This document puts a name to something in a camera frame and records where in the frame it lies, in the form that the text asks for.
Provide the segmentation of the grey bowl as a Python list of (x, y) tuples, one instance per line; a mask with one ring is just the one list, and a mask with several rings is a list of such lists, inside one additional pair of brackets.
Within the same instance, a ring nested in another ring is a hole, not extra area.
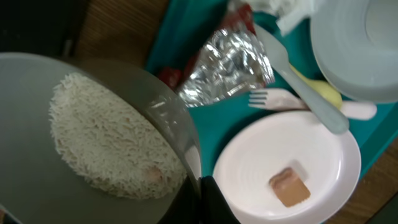
[(50, 135), (53, 88), (78, 72), (140, 111), (178, 155), (201, 196), (201, 149), (184, 102), (151, 73), (105, 59), (56, 60), (1, 54), (1, 208), (19, 223), (157, 223), (178, 190), (160, 199), (129, 200), (91, 188), (55, 151)]

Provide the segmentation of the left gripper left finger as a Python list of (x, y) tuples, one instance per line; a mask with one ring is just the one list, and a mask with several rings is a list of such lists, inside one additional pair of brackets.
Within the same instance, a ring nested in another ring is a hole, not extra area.
[(187, 177), (158, 224), (196, 224), (198, 223), (197, 209), (198, 197)]

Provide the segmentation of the pink round plate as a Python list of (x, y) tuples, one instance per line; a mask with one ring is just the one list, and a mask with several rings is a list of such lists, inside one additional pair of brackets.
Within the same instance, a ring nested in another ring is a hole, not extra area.
[[(286, 207), (270, 180), (293, 169), (310, 192)], [(358, 143), (350, 132), (335, 135), (309, 111), (266, 116), (226, 145), (213, 171), (241, 223), (322, 223), (351, 197), (361, 172)]]

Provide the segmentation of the foil wrapper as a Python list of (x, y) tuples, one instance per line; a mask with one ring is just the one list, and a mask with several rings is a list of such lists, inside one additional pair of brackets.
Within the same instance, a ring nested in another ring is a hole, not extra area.
[(275, 82), (264, 45), (247, 29), (220, 29), (201, 48), (177, 88), (188, 107), (212, 105)]

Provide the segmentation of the white rice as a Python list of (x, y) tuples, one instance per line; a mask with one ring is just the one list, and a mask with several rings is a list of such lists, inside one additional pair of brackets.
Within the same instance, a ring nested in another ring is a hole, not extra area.
[(53, 90), (55, 149), (92, 187), (134, 200), (161, 198), (180, 188), (184, 166), (131, 105), (79, 73), (65, 75)]

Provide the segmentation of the orange food cube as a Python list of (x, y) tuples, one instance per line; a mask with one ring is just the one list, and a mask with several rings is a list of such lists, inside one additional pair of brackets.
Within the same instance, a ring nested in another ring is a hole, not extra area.
[(285, 207), (293, 207), (311, 196), (307, 186), (291, 167), (274, 175), (269, 185)]

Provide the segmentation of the white napkin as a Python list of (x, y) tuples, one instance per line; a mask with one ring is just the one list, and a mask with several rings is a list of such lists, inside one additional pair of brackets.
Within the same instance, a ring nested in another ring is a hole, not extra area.
[(280, 34), (292, 32), (303, 20), (311, 18), (325, 0), (245, 0), (253, 11), (265, 12), (277, 18)]

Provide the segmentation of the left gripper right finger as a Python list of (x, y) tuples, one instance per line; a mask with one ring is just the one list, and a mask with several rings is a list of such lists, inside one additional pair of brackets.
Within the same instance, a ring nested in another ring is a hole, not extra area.
[(212, 176), (201, 179), (201, 219), (204, 224), (239, 224)]

